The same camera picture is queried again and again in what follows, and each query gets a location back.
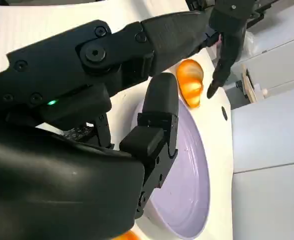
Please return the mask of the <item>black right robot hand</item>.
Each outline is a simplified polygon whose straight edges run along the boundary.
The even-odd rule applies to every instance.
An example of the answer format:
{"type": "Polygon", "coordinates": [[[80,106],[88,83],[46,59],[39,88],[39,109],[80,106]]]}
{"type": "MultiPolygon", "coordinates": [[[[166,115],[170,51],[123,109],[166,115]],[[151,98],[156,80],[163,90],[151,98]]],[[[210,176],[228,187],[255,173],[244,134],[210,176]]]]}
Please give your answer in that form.
{"type": "Polygon", "coordinates": [[[206,17],[118,32],[95,20],[7,55],[0,72],[0,240],[107,240],[131,229],[178,157],[167,69],[196,53],[206,17]]]}

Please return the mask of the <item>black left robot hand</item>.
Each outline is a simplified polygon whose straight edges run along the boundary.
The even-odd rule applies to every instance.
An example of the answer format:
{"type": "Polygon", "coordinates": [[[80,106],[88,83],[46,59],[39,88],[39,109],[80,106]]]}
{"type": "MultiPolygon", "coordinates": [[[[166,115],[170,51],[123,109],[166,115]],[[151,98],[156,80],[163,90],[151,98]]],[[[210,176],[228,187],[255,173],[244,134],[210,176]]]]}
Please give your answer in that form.
{"type": "Polygon", "coordinates": [[[226,83],[231,67],[241,56],[247,22],[253,17],[255,0],[216,0],[213,4],[206,0],[186,1],[189,10],[200,11],[207,15],[206,28],[199,47],[194,53],[213,46],[221,40],[220,58],[218,59],[212,82],[207,89],[210,99],[226,83]]]}

